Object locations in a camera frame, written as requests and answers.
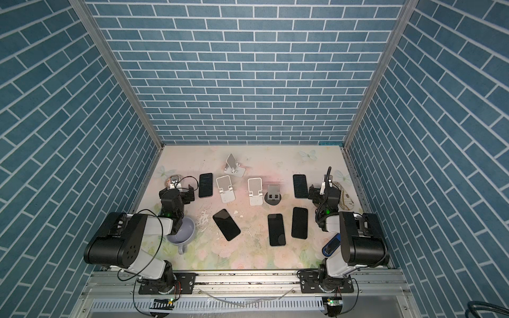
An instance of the smartphone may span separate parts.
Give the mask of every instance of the smartphone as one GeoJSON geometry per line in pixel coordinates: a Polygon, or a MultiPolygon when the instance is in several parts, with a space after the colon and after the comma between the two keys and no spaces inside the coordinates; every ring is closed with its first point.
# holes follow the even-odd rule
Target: smartphone
{"type": "Polygon", "coordinates": [[[293,192],[297,199],[307,199],[307,181],[305,175],[293,175],[293,192]]]}
{"type": "Polygon", "coordinates": [[[217,227],[219,227],[221,233],[223,233],[224,238],[226,238],[228,242],[233,240],[237,235],[240,234],[239,227],[232,219],[227,210],[222,209],[221,211],[214,214],[212,219],[214,220],[214,222],[216,222],[217,227]]]}
{"type": "Polygon", "coordinates": [[[292,238],[307,239],[307,209],[293,208],[292,238]]]}
{"type": "Polygon", "coordinates": [[[332,254],[341,246],[341,235],[336,234],[325,246],[322,248],[322,254],[325,257],[331,257],[332,254]]]}
{"type": "Polygon", "coordinates": [[[283,215],[281,213],[269,214],[269,244],[270,246],[285,246],[285,226],[283,225],[283,215]]]}
{"type": "Polygon", "coordinates": [[[212,174],[200,175],[200,186],[198,187],[198,197],[212,196],[212,174]]]}

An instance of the silver phone stand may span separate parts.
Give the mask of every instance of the silver phone stand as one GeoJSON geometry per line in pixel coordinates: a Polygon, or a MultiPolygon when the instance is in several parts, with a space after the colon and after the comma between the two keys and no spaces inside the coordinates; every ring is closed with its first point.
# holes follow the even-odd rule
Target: silver phone stand
{"type": "Polygon", "coordinates": [[[281,194],[279,192],[279,184],[271,183],[267,187],[267,193],[265,193],[265,202],[272,206],[276,206],[281,202],[281,194]]]}
{"type": "Polygon", "coordinates": [[[221,201],[228,203],[235,200],[235,194],[233,193],[232,180],[230,176],[223,176],[216,179],[217,187],[219,188],[219,194],[221,195],[221,201]]]}
{"type": "Polygon", "coordinates": [[[230,154],[226,159],[226,167],[224,167],[224,173],[241,178],[244,175],[244,172],[246,172],[246,168],[242,168],[240,163],[237,162],[237,159],[235,159],[235,157],[230,154]]]}
{"type": "Polygon", "coordinates": [[[247,190],[249,191],[249,204],[261,206],[263,204],[262,178],[247,179],[247,190]]]}

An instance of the blue brick wall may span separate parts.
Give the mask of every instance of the blue brick wall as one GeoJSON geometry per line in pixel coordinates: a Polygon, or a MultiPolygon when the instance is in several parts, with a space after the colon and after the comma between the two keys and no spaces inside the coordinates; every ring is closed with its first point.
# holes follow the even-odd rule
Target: blue brick wall
{"type": "Polygon", "coordinates": [[[508,17],[420,0],[352,143],[423,316],[509,306],[508,17]]]}
{"type": "Polygon", "coordinates": [[[0,1],[0,317],[69,315],[155,147],[67,0],[0,1]]]}
{"type": "Polygon", "coordinates": [[[88,1],[168,143],[340,143],[404,0],[88,1]]]}

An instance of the mug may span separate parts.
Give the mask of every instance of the mug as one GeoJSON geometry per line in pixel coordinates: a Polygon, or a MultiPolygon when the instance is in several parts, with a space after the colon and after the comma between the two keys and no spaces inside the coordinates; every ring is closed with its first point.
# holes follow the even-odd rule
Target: mug
{"type": "Polygon", "coordinates": [[[185,216],[182,218],[182,225],[175,235],[167,235],[166,238],[170,243],[179,247],[179,254],[183,255],[186,252],[187,244],[194,240],[195,225],[194,221],[185,216]]]}

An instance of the floral tablecloth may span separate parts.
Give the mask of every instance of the floral tablecloth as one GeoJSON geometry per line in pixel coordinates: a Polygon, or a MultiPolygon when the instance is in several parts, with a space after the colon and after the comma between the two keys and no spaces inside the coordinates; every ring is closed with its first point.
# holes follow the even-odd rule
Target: floral tablecloth
{"type": "MultiPolygon", "coordinates": [[[[161,202],[159,190],[170,175],[194,176],[212,172],[214,194],[199,198],[185,206],[184,214],[196,224],[196,236],[179,255],[177,247],[163,238],[157,254],[167,259],[175,270],[230,270],[230,269],[296,269],[315,268],[324,258],[322,247],[334,236],[323,232],[315,223],[315,206],[308,199],[296,199],[293,193],[293,174],[304,174],[308,187],[321,185],[327,168],[332,167],[333,181],[342,187],[341,209],[362,213],[345,161],[338,146],[166,146],[156,170],[142,197],[139,209],[151,209],[158,214],[161,202]],[[231,176],[235,201],[223,204],[215,179],[224,176],[227,156],[232,153],[246,168],[242,178],[231,176]],[[279,183],[281,202],[271,206],[250,206],[247,179],[262,178],[264,194],[269,183],[279,183]],[[291,236],[294,207],[308,209],[308,237],[306,240],[291,236]],[[241,234],[228,242],[212,216],[226,209],[241,229],[241,234]],[[268,240],[267,215],[283,214],[286,245],[272,247],[268,240]]],[[[194,185],[192,178],[183,182],[194,185]]],[[[144,236],[142,248],[154,254],[160,236],[144,236]]]]}

